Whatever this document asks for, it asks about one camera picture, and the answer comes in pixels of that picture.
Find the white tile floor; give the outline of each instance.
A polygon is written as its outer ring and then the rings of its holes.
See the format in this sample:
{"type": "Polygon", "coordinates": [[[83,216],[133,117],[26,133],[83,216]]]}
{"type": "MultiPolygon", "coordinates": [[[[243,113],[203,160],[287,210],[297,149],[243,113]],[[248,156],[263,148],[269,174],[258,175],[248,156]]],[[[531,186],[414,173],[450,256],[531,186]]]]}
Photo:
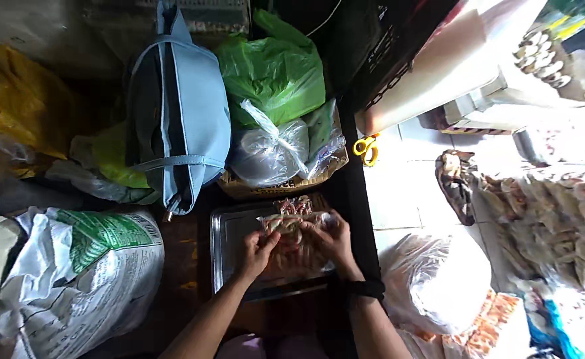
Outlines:
{"type": "Polygon", "coordinates": [[[364,167],[364,175],[382,267],[387,250],[416,230],[467,232],[492,264],[493,287],[504,290],[507,264],[483,204],[476,204],[476,224],[461,225],[434,171],[437,157],[451,148],[475,152],[476,163],[488,173],[502,167],[520,167],[523,159],[512,136],[442,134],[422,127],[419,119],[413,118],[384,130],[377,141],[378,160],[374,167],[364,167]]]}

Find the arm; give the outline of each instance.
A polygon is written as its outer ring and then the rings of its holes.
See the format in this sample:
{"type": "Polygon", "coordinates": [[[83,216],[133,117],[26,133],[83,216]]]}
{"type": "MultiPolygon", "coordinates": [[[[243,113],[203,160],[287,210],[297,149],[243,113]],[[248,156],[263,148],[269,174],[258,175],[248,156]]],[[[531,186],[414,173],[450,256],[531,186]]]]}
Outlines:
{"type": "Polygon", "coordinates": [[[241,298],[250,284],[264,271],[270,252],[279,242],[279,238],[279,233],[272,233],[261,248],[258,246],[259,232],[253,232],[244,239],[246,257],[241,270],[200,309],[162,353],[160,359],[213,358],[237,312],[241,298]]]}
{"type": "MultiPolygon", "coordinates": [[[[302,229],[309,232],[335,262],[339,277],[346,281],[365,281],[352,256],[350,225],[336,211],[331,213],[337,217],[337,224],[330,233],[309,222],[304,222],[302,229]]],[[[412,358],[376,298],[356,298],[350,308],[350,322],[360,358],[412,358]]]]}

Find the wrist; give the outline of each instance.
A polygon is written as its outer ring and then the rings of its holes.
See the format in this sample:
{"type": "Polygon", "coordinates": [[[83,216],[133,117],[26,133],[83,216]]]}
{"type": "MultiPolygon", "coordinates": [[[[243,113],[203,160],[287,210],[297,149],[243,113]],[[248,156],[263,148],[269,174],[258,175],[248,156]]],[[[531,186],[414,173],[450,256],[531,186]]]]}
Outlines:
{"type": "Polygon", "coordinates": [[[250,275],[247,272],[241,271],[239,273],[235,273],[231,281],[236,285],[240,286],[244,291],[248,290],[248,287],[255,281],[256,277],[250,275]]]}
{"type": "Polygon", "coordinates": [[[340,268],[338,268],[338,274],[345,281],[366,280],[353,257],[341,262],[340,268]]]}

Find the hand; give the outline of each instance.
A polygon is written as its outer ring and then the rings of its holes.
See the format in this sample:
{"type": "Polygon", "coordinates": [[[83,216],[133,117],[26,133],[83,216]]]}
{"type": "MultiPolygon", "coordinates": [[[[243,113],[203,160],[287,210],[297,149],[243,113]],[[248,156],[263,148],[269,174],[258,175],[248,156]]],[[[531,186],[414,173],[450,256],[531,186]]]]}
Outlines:
{"type": "Polygon", "coordinates": [[[334,209],[330,210],[330,214],[336,217],[336,225],[329,230],[329,233],[310,222],[302,223],[301,230],[311,235],[321,251],[335,262],[337,273],[341,278],[350,281],[365,281],[352,255],[350,225],[334,209]]]}
{"type": "Polygon", "coordinates": [[[244,263],[241,266],[239,276],[252,283],[261,272],[264,271],[265,266],[268,265],[268,259],[270,258],[270,252],[274,246],[279,242],[281,234],[279,232],[273,232],[268,236],[265,244],[259,247],[259,236],[260,232],[250,233],[244,238],[246,244],[246,255],[244,257],[244,263]]]}

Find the cardboard box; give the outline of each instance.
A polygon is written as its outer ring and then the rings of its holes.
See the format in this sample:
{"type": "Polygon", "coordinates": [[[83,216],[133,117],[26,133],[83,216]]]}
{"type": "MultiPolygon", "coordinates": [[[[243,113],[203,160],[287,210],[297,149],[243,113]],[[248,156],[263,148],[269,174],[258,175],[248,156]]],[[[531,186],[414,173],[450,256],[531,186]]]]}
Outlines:
{"type": "Polygon", "coordinates": [[[347,163],[348,153],[345,149],[342,149],[335,153],[335,157],[331,160],[327,171],[324,171],[322,174],[309,180],[302,179],[299,176],[294,176],[287,182],[276,186],[252,188],[245,184],[231,170],[227,170],[217,180],[217,184],[219,184],[224,192],[234,199],[283,197],[324,183],[333,173],[335,173],[336,170],[344,167],[347,163]]]}

